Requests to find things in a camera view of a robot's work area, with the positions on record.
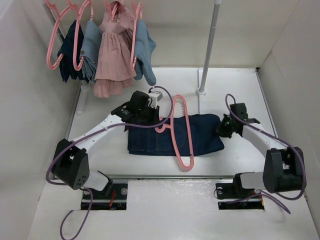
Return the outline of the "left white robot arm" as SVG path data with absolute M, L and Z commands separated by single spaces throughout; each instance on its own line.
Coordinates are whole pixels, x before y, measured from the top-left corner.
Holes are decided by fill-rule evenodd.
M 56 147 L 51 173 L 73 190 L 92 189 L 102 199 L 111 195 L 113 180 L 100 171 L 90 170 L 89 159 L 112 138 L 124 133 L 130 125 L 153 126 L 159 123 L 159 91 L 135 91 L 97 126 L 82 136 L 62 139 Z

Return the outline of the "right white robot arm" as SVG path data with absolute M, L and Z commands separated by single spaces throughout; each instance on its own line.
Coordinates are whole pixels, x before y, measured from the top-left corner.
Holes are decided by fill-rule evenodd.
M 307 186 L 303 151 L 267 132 L 260 121 L 248 116 L 244 103 L 226 107 L 229 113 L 224 114 L 217 134 L 229 139 L 238 134 L 264 157 L 262 171 L 240 172 L 234 176 L 232 193 L 243 197 L 252 189 L 265 190 L 290 201 L 301 198 Z

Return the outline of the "dark blue jeans trousers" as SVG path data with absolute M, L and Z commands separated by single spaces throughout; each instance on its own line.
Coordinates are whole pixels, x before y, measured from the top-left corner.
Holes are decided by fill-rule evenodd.
M 214 114 L 195 114 L 189 117 L 194 156 L 202 156 L 221 151 L 225 148 L 217 134 L 221 121 Z M 179 153 L 182 157 L 190 156 L 186 118 L 174 119 L 174 134 Z M 127 150 L 131 155 L 175 156 L 171 131 L 165 129 L 158 133 L 154 128 L 132 127 L 128 131 Z

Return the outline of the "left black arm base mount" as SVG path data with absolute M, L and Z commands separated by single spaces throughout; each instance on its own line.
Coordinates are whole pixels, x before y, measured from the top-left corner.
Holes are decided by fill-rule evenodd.
M 91 192 L 93 196 L 91 211 L 125 211 L 127 209 L 127 182 L 113 183 L 108 195 L 95 189 Z

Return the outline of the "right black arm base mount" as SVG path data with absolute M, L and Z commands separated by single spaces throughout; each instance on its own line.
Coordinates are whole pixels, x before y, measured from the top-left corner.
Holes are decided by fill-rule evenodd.
M 219 210 L 264 210 L 261 196 L 254 189 L 236 189 L 232 182 L 217 182 L 213 192 Z

